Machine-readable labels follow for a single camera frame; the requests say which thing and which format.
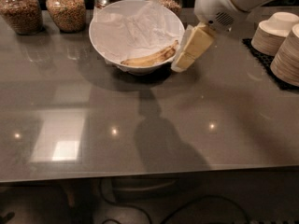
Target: white robotic arm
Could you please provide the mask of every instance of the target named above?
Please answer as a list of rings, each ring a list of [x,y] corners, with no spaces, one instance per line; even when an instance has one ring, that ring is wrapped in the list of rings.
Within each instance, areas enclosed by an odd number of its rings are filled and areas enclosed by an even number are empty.
[[[273,0],[195,0],[194,14],[200,23],[185,33],[172,69],[186,70],[211,46],[216,32],[229,31],[254,8],[270,1]]]

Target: white parchment paper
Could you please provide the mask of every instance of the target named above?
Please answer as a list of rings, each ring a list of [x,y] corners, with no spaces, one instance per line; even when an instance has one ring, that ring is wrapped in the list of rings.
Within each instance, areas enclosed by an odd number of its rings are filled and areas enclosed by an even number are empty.
[[[115,63],[150,55],[182,37],[171,32],[174,30],[171,27],[178,23],[172,24],[171,17],[164,15],[164,7],[154,2],[148,2],[131,16],[117,10],[111,12],[111,9],[97,12],[96,26],[100,31],[98,39],[101,39],[97,46]]]

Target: black cable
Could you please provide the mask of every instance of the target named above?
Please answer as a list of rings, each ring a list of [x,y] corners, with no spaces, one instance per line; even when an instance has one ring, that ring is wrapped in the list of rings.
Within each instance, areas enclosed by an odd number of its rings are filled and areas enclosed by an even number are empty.
[[[133,208],[135,210],[138,210],[138,211],[142,212],[147,217],[147,219],[149,221],[149,224],[152,224],[152,220],[151,220],[150,215],[144,209],[142,209],[141,207],[130,205],[130,204],[127,204],[127,203],[116,203],[116,202],[112,202],[107,197],[105,197],[105,195],[103,193],[102,185],[103,185],[103,179],[100,180],[100,185],[99,185],[100,187],[99,187],[99,189],[100,189],[100,194],[101,194],[102,198],[104,199],[104,201],[106,203],[108,203],[110,205],[118,206],[118,207]],[[117,221],[115,219],[107,219],[104,222],[102,222],[102,224],[105,224],[108,221],[113,221],[113,222],[115,222],[117,224],[121,224],[119,221]]]
[[[205,199],[220,199],[220,200],[223,200],[223,201],[226,201],[232,205],[234,205],[241,213],[242,215],[244,216],[245,220],[246,220],[246,223],[250,224],[250,218],[249,218],[249,215],[246,213],[246,211],[238,204],[236,203],[235,201],[231,200],[231,199],[228,199],[228,198],[225,198],[225,197],[222,197],[220,195],[206,195],[206,196],[201,196],[201,197],[198,197],[198,198],[195,198],[191,201],[188,201],[187,203],[183,204],[181,207],[179,207],[177,210],[175,210],[174,212],[172,212],[171,214],[169,214],[162,222],[161,224],[165,224],[170,218],[172,218],[175,214],[177,214],[178,212],[180,212],[181,210],[187,208],[188,206],[194,204],[194,203],[200,203],[201,201],[205,200]]]

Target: glossy tabletop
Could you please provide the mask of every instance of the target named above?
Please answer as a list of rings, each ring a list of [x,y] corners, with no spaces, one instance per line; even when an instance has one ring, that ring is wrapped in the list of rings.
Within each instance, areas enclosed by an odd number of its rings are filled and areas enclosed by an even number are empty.
[[[44,11],[45,30],[24,36],[0,20],[0,181],[297,166],[299,93],[242,44],[261,14],[188,71],[144,77],[107,65],[88,26],[62,34]]]

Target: banana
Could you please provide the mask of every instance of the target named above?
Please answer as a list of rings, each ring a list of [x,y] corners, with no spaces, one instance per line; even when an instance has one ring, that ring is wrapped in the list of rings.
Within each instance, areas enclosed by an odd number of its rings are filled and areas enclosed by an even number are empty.
[[[164,62],[176,54],[177,45],[178,41],[175,40],[172,45],[161,49],[149,56],[127,59],[125,61],[122,61],[121,64],[134,67],[146,67],[152,66],[156,63]]]

